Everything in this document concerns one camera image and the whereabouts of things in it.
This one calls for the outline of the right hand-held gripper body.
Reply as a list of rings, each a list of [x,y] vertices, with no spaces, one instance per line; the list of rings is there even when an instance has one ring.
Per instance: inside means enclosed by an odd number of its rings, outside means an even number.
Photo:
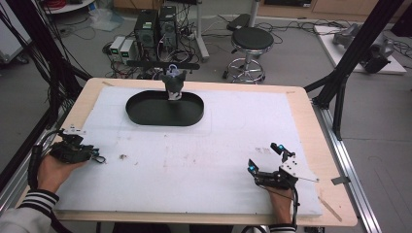
[[[320,179],[303,163],[295,158],[287,159],[277,171],[262,172],[254,165],[254,181],[256,185],[280,189],[291,189],[299,179],[317,183]]]

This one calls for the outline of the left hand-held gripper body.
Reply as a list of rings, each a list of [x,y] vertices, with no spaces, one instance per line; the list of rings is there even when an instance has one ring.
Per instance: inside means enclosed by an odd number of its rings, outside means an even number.
[[[68,134],[64,129],[58,130],[60,142],[51,145],[50,155],[63,163],[76,164],[88,161],[90,152],[84,150],[83,137],[78,134]]]

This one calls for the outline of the black hanger stand with tray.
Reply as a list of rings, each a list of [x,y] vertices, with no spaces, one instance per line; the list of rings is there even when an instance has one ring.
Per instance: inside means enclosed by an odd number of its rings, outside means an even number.
[[[136,61],[135,64],[144,68],[161,68],[162,72],[158,75],[160,80],[160,75],[165,75],[171,64],[175,64],[181,72],[200,68],[195,63]],[[168,99],[166,89],[141,91],[127,100],[125,104],[126,113],[131,121],[140,125],[194,125],[203,118],[204,102],[197,94],[184,92],[183,90],[182,92],[181,99],[171,101]]]

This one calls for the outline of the small plush toy keychain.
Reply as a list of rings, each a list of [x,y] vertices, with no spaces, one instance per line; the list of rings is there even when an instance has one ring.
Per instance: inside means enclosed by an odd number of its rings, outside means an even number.
[[[168,93],[168,99],[171,101],[182,98],[184,81],[186,80],[187,71],[181,72],[175,64],[171,64],[166,74],[160,75],[161,80],[165,84],[165,89]]]

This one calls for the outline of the person's left hand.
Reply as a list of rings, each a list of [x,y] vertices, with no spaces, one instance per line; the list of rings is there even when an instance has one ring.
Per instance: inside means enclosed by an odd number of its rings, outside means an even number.
[[[85,163],[66,164],[47,154],[42,159],[38,170],[38,188],[56,193],[71,173]]]

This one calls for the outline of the person's right hand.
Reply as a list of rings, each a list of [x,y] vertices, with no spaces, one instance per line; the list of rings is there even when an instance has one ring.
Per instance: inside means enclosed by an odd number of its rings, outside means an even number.
[[[276,223],[292,223],[291,204],[292,191],[268,187],[266,189],[272,205]]]

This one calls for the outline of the white foam mat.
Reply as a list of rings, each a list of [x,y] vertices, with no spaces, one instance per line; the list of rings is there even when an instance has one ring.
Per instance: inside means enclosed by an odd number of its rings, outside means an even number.
[[[171,214],[266,215],[270,201],[247,170],[254,161],[264,172],[281,157],[271,144],[294,152],[305,169],[292,94],[200,90],[202,119],[192,126],[148,126],[132,122],[130,87],[103,88],[84,125],[84,142],[106,161],[74,171],[58,190],[60,211]]]

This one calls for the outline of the white power supply box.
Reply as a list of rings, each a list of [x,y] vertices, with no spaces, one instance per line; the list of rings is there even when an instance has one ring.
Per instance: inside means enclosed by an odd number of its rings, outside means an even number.
[[[134,41],[131,39],[125,39],[122,47],[120,49],[120,56],[124,65],[127,64],[129,60],[134,60],[136,56],[136,51],[134,47]]]
[[[122,44],[125,40],[124,36],[118,36],[114,42],[110,45],[109,50],[111,55],[119,55],[120,54],[120,49],[122,47]]]

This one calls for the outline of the black round stool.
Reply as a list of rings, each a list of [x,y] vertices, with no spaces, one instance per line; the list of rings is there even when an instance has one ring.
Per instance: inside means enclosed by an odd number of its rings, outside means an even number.
[[[244,57],[232,60],[223,71],[223,78],[231,78],[233,83],[258,83],[265,80],[265,71],[254,56],[269,52],[273,45],[272,35],[260,28],[242,27],[231,36],[232,53],[242,52]]]

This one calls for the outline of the white floor board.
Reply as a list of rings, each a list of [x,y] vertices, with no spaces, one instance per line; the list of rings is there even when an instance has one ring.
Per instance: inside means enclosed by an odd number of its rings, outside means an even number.
[[[336,66],[346,51],[343,46],[335,45],[332,42],[334,34],[339,32],[340,29],[338,27],[321,25],[315,25],[314,28],[318,33],[318,37],[322,42],[332,65]],[[393,56],[390,55],[388,59],[389,63],[379,71],[379,74],[403,75],[406,73],[406,70],[397,62],[397,60]]]

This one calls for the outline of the clear plastic bag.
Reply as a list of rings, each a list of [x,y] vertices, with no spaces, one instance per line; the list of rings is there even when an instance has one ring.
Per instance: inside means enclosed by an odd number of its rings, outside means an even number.
[[[111,32],[123,23],[123,18],[110,9],[94,9],[88,13],[93,29]]]

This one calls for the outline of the grey and black device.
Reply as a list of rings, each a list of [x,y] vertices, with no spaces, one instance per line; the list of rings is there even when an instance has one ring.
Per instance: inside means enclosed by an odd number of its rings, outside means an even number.
[[[389,56],[394,51],[394,41],[380,33],[360,60],[360,65],[367,73],[378,73],[390,63]]]

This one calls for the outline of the grey metal stand leg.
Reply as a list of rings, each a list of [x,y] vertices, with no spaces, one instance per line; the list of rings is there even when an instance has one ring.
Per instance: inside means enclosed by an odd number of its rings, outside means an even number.
[[[196,0],[196,31],[194,35],[200,52],[200,59],[202,62],[206,62],[209,60],[210,54],[202,37],[202,0]]]

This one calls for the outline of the aluminium rail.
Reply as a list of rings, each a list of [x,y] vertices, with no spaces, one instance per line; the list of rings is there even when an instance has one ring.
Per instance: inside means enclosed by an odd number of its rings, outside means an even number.
[[[54,136],[49,136],[49,133],[58,129],[65,118],[65,111],[59,109],[56,120],[51,120],[51,110],[47,109],[0,173],[0,215],[16,205],[27,186],[27,168],[32,147],[37,144],[44,148],[50,145]]]
[[[323,110],[312,105],[318,121],[329,144],[333,159],[339,171],[341,183],[345,186],[351,203],[354,206],[357,219],[365,233],[382,233],[380,224],[372,210],[367,196],[361,185],[361,180],[353,165],[345,144],[339,140],[332,130],[333,117],[329,110]]]

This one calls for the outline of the black metal frame post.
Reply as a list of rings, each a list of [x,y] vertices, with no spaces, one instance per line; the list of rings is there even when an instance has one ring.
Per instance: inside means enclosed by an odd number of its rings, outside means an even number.
[[[47,127],[50,128],[59,119],[59,110],[69,110],[79,97],[82,87],[78,79],[88,81],[92,78],[84,69],[74,66],[65,58],[53,39],[44,17],[32,0],[5,0],[17,20],[30,39],[29,45],[17,32],[11,21],[2,12],[0,4],[0,20],[17,38],[17,41],[28,52],[35,62],[41,77],[49,85],[48,101],[50,107],[46,113]]]
[[[360,32],[355,37],[352,44],[347,48],[342,58],[324,78],[310,83],[304,87],[306,92],[310,92],[319,87],[321,92],[313,98],[315,105],[321,109],[328,109],[329,103],[335,99],[335,109],[332,121],[332,132],[341,141],[341,120],[345,98],[346,83],[359,64],[367,50],[377,39],[384,27],[389,23],[395,12],[405,0],[378,0],[377,4],[365,20]]]

